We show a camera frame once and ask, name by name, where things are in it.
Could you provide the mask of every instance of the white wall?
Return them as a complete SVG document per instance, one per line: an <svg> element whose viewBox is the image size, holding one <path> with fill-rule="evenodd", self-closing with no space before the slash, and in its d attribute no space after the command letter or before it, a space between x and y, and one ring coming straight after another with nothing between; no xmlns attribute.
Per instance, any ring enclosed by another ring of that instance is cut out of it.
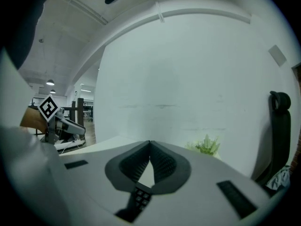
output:
<svg viewBox="0 0 301 226"><path fill-rule="evenodd" d="M80 96L81 96L81 98L84 98L84 100L89 100L89 101L94 100L94 93L92 93L92 92L82 91Z"/></svg>
<svg viewBox="0 0 301 226"><path fill-rule="evenodd" d="M301 62L301 47L288 21L271 0L233 0L237 5L252 15L251 29L261 38L263 46L269 50L277 45L287 62L281 70L282 92L287 93L292 101L291 150L287 164L293 160L297 149L301 126L301 97L299 84L291 68Z"/></svg>
<svg viewBox="0 0 301 226"><path fill-rule="evenodd" d="M41 98L40 100L35 100L34 99L34 102L39 102L39 101L43 101L43 98L46 98L47 97L47 95L34 95L34 97L36 97L36 98ZM65 96L54 96L54 95L52 95L52 97L53 97L53 99L58 103L58 105L60 106L60 107L66 107L67 106L67 97L65 97Z"/></svg>
<svg viewBox="0 0 301 226"><path fill-rule="evenodd" d="M72 106L72 101L75 99L75 87L73 86L70 92L67 94L67 107Z"/></svg>
<svg viewBox="0 0 301 226"><path fill-rule="evenodd" d="M84 84L85 86L95 87L97 76L98 76L98 68L100 65L100 60L97 61L93 66L91 66L77 81L79 84Z"/></svg>
<svg viewBox="0 0 301 226"><path fill-rule="evenodd" d="M250 22L251 16L231 0L159 0L164 16L183 13L207 13L230 16ZM144 2L116 17L95 33L94 38L83 48L80 59L70 74L68 92L84 72L99 61L104 48L126 32L150 21L159 20L158 9L153 0Z"/></svg>
<svg viewBox="0 0 301 226"><path fill-rule="evenodd" d="M121 135L184 146L219 136L222 160L251 176L269 126L269 92L283 89L280 74L247 23L206 14L150 22L105 49L96 140Z"/></svg>

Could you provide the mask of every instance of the ceiling beam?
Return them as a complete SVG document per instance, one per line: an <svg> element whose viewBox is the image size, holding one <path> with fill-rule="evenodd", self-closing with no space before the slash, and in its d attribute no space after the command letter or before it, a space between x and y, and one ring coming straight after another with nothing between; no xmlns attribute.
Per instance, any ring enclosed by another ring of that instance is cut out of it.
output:
<svg viewBox="0 0 301 226"><path fill-rule="evenodd" d="M163 15L162 15L161 8L160 8L160 5L159 5L158 0L155 0L155 3L156 3L157 10L158 10L158 15L159 15L160 21L161 21L162 23L164 23L164 22L165 22L165 21L164 21L164 17L163 17Z"/></svg>
<svg viewBox="0 0 301 226"><path fill-rule="evenodd" d="M82 3L80 0L63 0L63 1L77 8L78 10L80 10L90 18L94 19L96 22L98 22L101 25L106 25L108 23L108 21L103 16L95 12L92 8L90 8L86 4Z"/></svg>

